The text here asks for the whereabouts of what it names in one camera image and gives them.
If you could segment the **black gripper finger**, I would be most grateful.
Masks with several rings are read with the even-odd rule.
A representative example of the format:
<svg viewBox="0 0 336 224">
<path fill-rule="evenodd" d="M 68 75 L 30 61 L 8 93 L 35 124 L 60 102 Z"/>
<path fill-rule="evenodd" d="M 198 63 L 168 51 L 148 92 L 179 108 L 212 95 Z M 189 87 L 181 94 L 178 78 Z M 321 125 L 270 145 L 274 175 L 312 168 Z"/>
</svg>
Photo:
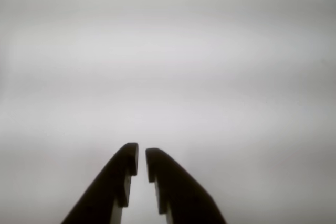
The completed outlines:
<svg viewBox="0 0 336 224">
<path fill-rule="evenodd" d="M 106 163 L 63 223 L 120 223 L 138 171 L 138 143 L 124 144 Z"/>
<path fill-rule="evenodd" d="M 147 148 L 145 156 L 158 211 L 167 223 L 226 223 L 211 195 L 170 155 Z"/>
</svg>

